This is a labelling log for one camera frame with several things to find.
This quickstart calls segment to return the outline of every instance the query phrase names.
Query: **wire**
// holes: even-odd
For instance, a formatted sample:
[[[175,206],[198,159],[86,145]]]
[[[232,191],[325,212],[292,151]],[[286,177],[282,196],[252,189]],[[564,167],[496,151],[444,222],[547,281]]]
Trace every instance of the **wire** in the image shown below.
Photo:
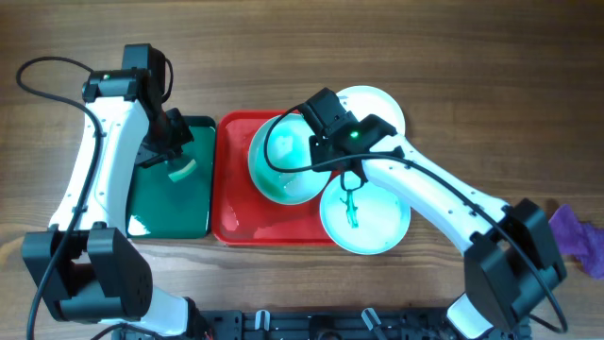
[[[158,339],[158,340],[165,340],[166,338],[157,334],[154,331],[148,331],[146,329],[142,329],[136,326],[132,326],[126,323],[119,323],[119,324],[115,324],[112,326],[109,326],[107,328],[105,328],[104,330],[102,330],[101,332],[99,332],[97,335],[93,336],[91,338],[91,340],[99,340],[100,338],[102,338],[103,336],[105,336],[107,333],[115,331],[115,330],[130,330],[133,332],[139,332],[141,334],[145,334],[145,335],[149,335],[152,338]]]
[[[562,308],[560,307],[558,300],[556,300],[556,297],[554,297],[554,294],[552,293],[551,289],[549,289],[549,287],[545,283],[544,279],[542,278],[541,274],[539,273],[539,269],[537,269],[537,267],[535,267],[535,264],[530,260],[529,256],[525,253],[525,251],[522,250],[522,248],[512,239],[512,237],[505,230],[503,230],[503,228],[501,226],[499,226],[499,224],[496,221],[494,221],[494,219],[490,215],[488,215],[483,209],[481,209],[480,206],[478,206],[476,203],[472,202],[467,196],[462,194],[453,185],[449,184],[447,181],[440,178],[438,175],[434,174],[432,171],[428,170],[424,166],[419,165],[419,164],[415,163],[414,161],[401,159],[401,158],[390,156],[390,155],[370,154],[370,153],[347,155],[347,156],[343,156],[343,157],[340,157],[337,159],[323,161],[323,162],[316,163],[313,165],[308,165],[308,166],[303,166],[303,167],[293,168],[293,169],[282,169],[282,168],[278,168],[278,167],[274,166],[268,157],[268,140],[269,140],[269,137],[271,136],[271,132],[273,131],[275,126],[278,124],[278,122],[280,122],[283,118],[285,118],[285,116],[287,116],[288,114],[292,113],[293,111],[295,111],[297,109],[298,109],[298,106],[295,106],[295,107],[285,111],[284,113],[282,113],[275,120],[275,122],[269,127],[268,131],[266,132],[266,138],[264,139],[264,158],[266,159],[266,163],[268,164],[268,166],[271,169],[278,171],[278,172],[282,172],[282,173],[296,173],[296,172],[302,172],[302,171],[316,169],[319,167],[323,167],[326,165],[330,165],[330,164],[342,162],[342,161],[372,160],[373,159],[373,160],[388,160],[388,161],[400,162],[400,163],[405,164],[406,168],[408,168],[408,169],[414,168],[414,169],[424,173],[431,179],[434,179],[436,182],[443,185],[446,188],[446,190],[451,192],[451,194],[453,194],[457,198],[459,198],[461,200],[461,202],[463,202],[465,205],[470,207],[470,209],[472,209],[472,211],[474,213],[480,215],[480,217],[482,217],[484,220],[486,220],[495,230],[497,230],[497,232],[499,232],[499,234],[501,234],[501,236],[504,239],[506,239],[506,241],[510,244],[510,247],[513,247],[513,249],[516,251],[516,253],[518,253],[520,258],[526,263],[528,269],[530,270],[532,275],[535,277],[535,279],[537,280],[537,282],[539,283],[541,288],[544,290],[545,296],[549,300],[549,303],[551,304],[552,309],[554,310],[554,313],[556,313],[556,316],[558,317],[558,320],[560,321],[562,328],[558,328],[558,327],[550,324],[549,322],[543,320],[539,316],[535,316],[533,314],[529,314],[528,317],[531,320],[537,322],[538,324],[544,326],[545,328],[547,328],[553,332],[566,333],[568,331],[568,323],[566,322],[566,317],[564,316],[564,313],[562,312]]]
[[[174,82],[174,70],[172,69],[172,62],[166,58],[166,63],[170,69],[170,83],[168,84],[168,91],[166,91],[166,93],[161,97],[162,103],[165,103],[170,98],[170,94],[172,94],[172,83]]]
[[[86,174],[86,178],[84,179],[84,185],[82,187],[82,191],[80,192],[79,198],[77,199],[77,204],[75,205],[74,216],[72,217],[72,220],[69,223],[67,230],[63,234],[63,238],[60,240],[59,246],[57,246],[57,250],[55,251],[55,254],[51,258],[48,266],[46,267],[46,270],[44,271],[40,284],[38,285],[38,291],[36,291],[36,295],[34,296],[32,302],[31,302],[31,309],[29,310],[29,319],[27,320],[27,331],[26,331],[27,340],[34,340],[34,328],[36,325],[36,315],[38,314],[38,308],[40,307],[42,295],[44,293],[44,290],[46,289],[46,285],[48,284],[48,280],[50,279],[50,276],[51,276],[53,270],[57,266],[57,262],[63,258],[63,254],[65,253],[65,248],[67,247],[67,242],[69,240],[69,236],[72,233],[72,231],[74,230],[74,228],[76,227],[77,221],[79,221],[79,218],[82,214],[84,204],[86,203],[88,193],[91,189],[92,177],[93,177],[94,171],[96,170],[96,167],[98,165],[101,143],[102,143],[101,138],[103,138],[103,129],[101,127],[101,123],[98,121],[98,118],[96,118],[94,113],[92,113],[92,111],[90,111],[84,105],[82,105],[74,100],[62,97],[60,95],[55,95],[55,94],[50,94],[50,93],[45,93],[42,91],[34,90],[23,83],[23,81],[21,80],[21,76],[26,68],[28,68],[29,66],[31,66],[37,62],[49,61],[49,60],[68,62],[73,65],[79,66],[88,72],[92,72],[92,68],[84,65],[83,63],[81,63],[79,61],[75,61],[73,59],[68,59],[68,58],[63,58],[63,57],[40,57],[40,58],[32,59],[32,60],[24,63],[23,65],[21,65],[21,67],[19,67],[19,70],[17,70],[17,75],[16,75],[17,84],[19,85],[19,87],[21,87],[24,91],[26,91],[28,93],[38,95],[42,98],[56,100],[58,102],[71,105],[75,108],[78,108],[78,109],[84,111],[84,113],[91,119],[92,124],[94,125],[94,151],[92,153],[91,165],[88,168],[88,173]]]

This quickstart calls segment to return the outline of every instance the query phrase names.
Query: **metal clamp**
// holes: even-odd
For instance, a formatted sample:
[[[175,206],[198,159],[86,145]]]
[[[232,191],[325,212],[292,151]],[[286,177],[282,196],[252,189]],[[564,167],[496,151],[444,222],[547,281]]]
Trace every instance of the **metal clamp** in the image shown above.
[[[388,340],[381,329],[381,321],[373,308],[365,308],[361,313],[361,318],[367,329],[375,334],[378,340]]]

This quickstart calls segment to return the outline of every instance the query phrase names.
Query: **purple cloth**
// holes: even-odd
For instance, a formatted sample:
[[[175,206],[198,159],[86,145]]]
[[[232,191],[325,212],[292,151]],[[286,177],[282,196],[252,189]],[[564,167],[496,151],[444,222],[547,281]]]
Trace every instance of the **purple cloth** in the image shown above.
[[[567,204],[556,210],[549,219],[549,225],[560,253],[575,255],[587,274],[604,279],[604,229],[580,223]]]

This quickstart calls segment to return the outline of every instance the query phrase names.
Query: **white bowl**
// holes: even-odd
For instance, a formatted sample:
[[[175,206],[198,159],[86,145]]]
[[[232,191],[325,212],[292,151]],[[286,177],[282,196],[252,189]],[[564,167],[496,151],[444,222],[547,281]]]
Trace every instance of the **white bowl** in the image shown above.
[[[285,174],[271,169],[264,158],[264,140],[277,118],[258,129],[247,155],[249,175],[256,188],[268,199],[284,205],[304,203],[325,188],[330,172],[312,170]],[[274,166],[289,169],[310,165],[309,137],[313,135],[300,114],[288,114],[271,132],[268,155]]]
[[[360,255],[379,254],[396,246],[409,229],[411,207],[371,182],[356,190],[352,195],[354,206],[348,205],[340,176],[329,183],[321,197],[321,222],[329,237],[338,246]],[[346,189],[357,188],[360,184],[356,175],[345,174]],[[355,207],[356,227],[348,213]]]

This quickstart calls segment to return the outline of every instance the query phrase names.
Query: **white plate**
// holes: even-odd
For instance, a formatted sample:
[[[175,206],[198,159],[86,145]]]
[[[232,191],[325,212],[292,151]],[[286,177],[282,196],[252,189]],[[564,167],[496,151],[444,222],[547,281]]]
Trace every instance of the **white plate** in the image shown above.
[[[329,237],[338,246],[361,255],[379,254],[396,246],[409,229],[410,206],[367,182],[353,194],[359,224],[353,228],[346,213],[347,194],[340,186],[340,176],[327,185],[321,197],[321,222]],[[360,183],[353,173],[345,174],[346,188],[354,189]]]
[[[372,86],[353,86],[338,92],[340,103],[361,121],[373,113],[405,135],[405,116],[398,103],[389,94]]]

